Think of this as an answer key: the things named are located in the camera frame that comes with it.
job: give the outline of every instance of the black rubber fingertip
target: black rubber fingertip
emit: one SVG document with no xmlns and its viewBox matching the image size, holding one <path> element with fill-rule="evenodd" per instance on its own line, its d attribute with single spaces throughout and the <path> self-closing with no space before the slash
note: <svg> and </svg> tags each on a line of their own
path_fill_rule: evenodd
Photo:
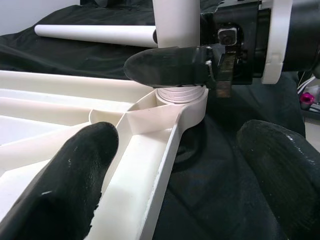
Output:
<svg viewBox="0 0 320 240">
<path fill-rule="evenodd" d="M 320 154 L 303 136 L 259 120 L 246 122 L 238 145 L 273 214 L 292 240 L 320 238 Z"/>
<path fill-rule="evenodd" d="M 117 130 L 107 122 L 71 137 L 4 217 L 0 239 L 83 240 L 118 145 Z"/>
</svg>

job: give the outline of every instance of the white pvc pipe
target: white pvc pipe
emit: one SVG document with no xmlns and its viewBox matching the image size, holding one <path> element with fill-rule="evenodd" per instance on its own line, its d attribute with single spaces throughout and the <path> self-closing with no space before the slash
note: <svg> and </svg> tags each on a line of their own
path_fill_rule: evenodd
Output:
<svg viewBox="0 0 320 240">
<path fill-rule="evenodd" d="M 157 48 L 155 26 L 36 25 L 41 37 Z"/>
<path fill-rule="evenodd" d="M 153 0 L 153 9 L 159 48 L 200 45 L 200 0 Z M 161 102 L 188 103 L 204 91 L 201 86 L 163 88 L 157 97 Z"/>
</svg>

